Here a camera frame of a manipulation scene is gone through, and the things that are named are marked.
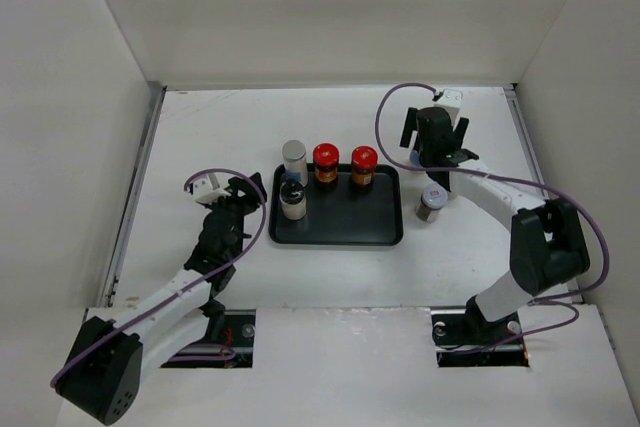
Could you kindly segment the white lid blue label shaker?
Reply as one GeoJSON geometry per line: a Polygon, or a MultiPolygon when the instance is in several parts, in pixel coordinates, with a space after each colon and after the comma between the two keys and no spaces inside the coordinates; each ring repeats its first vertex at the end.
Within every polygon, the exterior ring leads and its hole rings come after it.
{"type": "Polygon", "coordinates": [[[414,172],[424,172],[424,167],[420,162],[419,152],[416,150],[411,150],[409,153],[409,165],[413,168],[414,172]]]}

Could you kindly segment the black knob grinder bottle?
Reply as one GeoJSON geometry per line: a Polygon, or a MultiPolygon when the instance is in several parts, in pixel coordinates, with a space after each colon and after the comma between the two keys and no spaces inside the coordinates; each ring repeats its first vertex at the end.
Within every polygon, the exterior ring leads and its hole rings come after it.
{"type": "Polygon", "coordinates": [[[297,221],[306,215],[305,188],[299,181],[287,178],[280,186],[279,197],[287,219],[297,221]]]}

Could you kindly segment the silver lid blue label shaker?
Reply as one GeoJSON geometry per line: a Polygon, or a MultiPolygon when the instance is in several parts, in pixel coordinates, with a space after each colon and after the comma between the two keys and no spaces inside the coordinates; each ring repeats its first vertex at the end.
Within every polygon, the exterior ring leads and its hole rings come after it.
{"type": "Polygon", "coordinates": [[[289,140],[282,147],[285,177],[298,181],[303,187],[308,183],[306,148],[299,140],[289,140]]]}

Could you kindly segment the red lid sauce jar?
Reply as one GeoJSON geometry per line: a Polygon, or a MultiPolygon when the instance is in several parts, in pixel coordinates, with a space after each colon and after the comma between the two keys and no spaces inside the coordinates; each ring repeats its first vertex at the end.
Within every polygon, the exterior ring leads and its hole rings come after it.
{"type": "Polygon", "coordinates": [[[373,147],[363,145],[353,150],[350,184],[354,190],[364,192],[372,187],[377,163],[378,154],[373,147]]]}
{"type": "Polygon", "coordinates": [[[314,185],[330,191],[338,183],[339,150],[331,143],[320,143],[313,150],[314,185]]]}

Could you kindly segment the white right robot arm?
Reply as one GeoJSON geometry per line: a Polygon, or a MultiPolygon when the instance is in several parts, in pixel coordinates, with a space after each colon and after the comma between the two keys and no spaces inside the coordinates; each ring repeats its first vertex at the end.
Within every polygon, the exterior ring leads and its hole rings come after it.
{"type": "Polygon", "coordinates": [[[484,210],[510,233],[505,274],[466,303],[458,331],[472,343],[493,343],[507,318],[534,298],[586,272],[590,258],[577,208],[559,195],[545,199],[498,181],[462,147],[469,120],[453,124],[442,107],[410,108],[400,146],[417,138],[419,165],[449,193],[484,210]]]}

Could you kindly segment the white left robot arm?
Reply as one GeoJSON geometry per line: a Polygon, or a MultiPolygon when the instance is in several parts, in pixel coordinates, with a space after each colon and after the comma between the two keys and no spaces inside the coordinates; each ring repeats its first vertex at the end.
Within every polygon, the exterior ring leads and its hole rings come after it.
{"type": "Polygon", "coordinates": [[[235,265],[259,236],[244,230],[244,220],[265,211],[267,193],[259,173],[228,170],[220,188],[216,169],[193,174],[183,186],[208,209],[198,241],[182,269],[136,306],[104,319],[86,320],[51,388],[104,426],[119,421],[132,406],[144,377],[198,341],[214,345],[224,320],[211,312],[228,285],[235,265]]]}

